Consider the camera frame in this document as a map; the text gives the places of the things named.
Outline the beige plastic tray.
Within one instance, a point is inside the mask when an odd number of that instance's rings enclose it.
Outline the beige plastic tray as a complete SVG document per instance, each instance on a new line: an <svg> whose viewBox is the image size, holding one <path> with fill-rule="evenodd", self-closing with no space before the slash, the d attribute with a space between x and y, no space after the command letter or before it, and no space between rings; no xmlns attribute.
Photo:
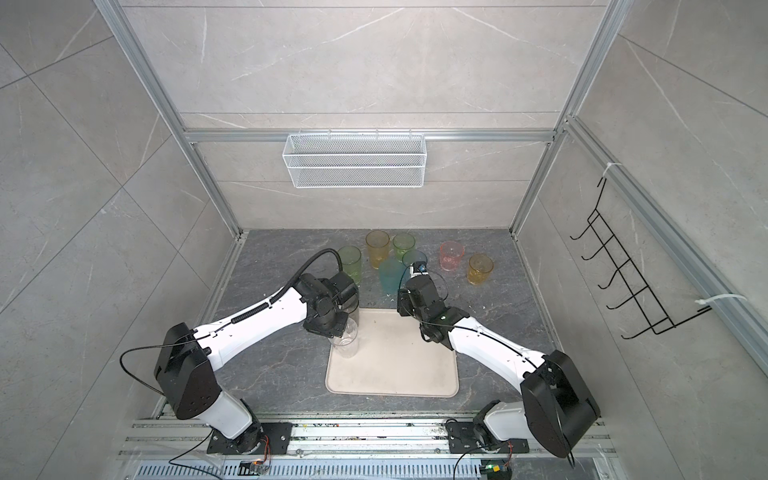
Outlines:
<svg viewBox="0 0 768 480"><path fill-rule="evenodd" d="M355 340L331 350L325 386L334 394L451 398L459 391L456 355L424 341L417 320L362 308Z"/></svg>

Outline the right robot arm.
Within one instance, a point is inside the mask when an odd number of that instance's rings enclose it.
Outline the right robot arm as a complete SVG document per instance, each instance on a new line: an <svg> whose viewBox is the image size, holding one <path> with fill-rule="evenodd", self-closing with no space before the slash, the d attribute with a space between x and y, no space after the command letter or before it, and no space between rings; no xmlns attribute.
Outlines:
<svg viewBox="0 0 768 480"><path fill-rule="evenodd" d="M601 416L568 355L523 347L466 311L447 306L429 274L408 275L398 290L397 311L419 321L424 341L474 359L520 394L519 404L492 401L474 417L472 431L479 449L498 448L529 433L553 456L568 458Z"/></svg>

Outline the tall green tumbler glass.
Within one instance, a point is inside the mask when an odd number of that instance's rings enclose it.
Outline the tall green tumbler glass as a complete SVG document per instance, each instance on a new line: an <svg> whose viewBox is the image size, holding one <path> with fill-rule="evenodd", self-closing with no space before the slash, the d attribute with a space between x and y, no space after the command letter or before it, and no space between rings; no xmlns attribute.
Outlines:
<svg viewBox="0 0 768 480"><path fill-rule="evenodd" d="M359 286L362 282L362 252L355 246L344 246L338 250L343 271Z"/></svg>

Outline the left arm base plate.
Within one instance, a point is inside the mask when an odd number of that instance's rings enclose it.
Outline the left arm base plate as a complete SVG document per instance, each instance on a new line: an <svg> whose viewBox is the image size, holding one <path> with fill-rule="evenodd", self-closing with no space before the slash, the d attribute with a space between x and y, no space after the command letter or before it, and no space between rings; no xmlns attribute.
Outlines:
<svg viewBox="0 0 768 480"><path fill-rule="evenodd" d="M208 454L222 455L284 455L290 443L293 424L290 422L261 423L249 427L234 440L227 439L218 430L212 431L207 446Z"/></svg>

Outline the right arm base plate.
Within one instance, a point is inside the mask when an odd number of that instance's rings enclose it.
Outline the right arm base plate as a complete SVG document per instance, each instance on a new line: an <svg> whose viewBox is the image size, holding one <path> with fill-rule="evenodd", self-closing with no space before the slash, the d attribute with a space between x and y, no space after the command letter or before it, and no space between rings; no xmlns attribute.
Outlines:
<svg viewBox="0 0 768 480"><path fill-rule="evenodd" d="M473 422L461 422L453 418L445 421L449 451L459 453L527 454L530 452L526 439L512 438L501 441L490 431Z"/></svg>

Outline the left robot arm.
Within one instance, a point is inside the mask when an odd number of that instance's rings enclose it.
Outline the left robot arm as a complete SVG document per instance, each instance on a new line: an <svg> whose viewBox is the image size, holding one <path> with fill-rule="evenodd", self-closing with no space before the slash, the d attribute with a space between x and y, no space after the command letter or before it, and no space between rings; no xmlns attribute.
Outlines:
<svg viewBox="0 0 768 480"><path fill-rule="evenodd" d="M216 372L228 361L277 331L301 324L324 338L339 338L358 305L354 280L303 273L271 297L194 329L182 322L166 333L154 376L179 420L197 419L238 453L254 451L263 438L245 401L222 389Z"/></svg>

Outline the clear tumbler glass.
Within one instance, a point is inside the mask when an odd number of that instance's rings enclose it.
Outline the clear tumbler glass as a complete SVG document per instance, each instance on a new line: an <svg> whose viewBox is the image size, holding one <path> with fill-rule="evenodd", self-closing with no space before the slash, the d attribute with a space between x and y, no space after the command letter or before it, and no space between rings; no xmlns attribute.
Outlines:
<svg viewBox="0 0 768 480"><path fill-rule="evenodd" d="M349 318L340 336L329 339L332 350L342 358L352 358L359 350L358 322Z"/></svg>

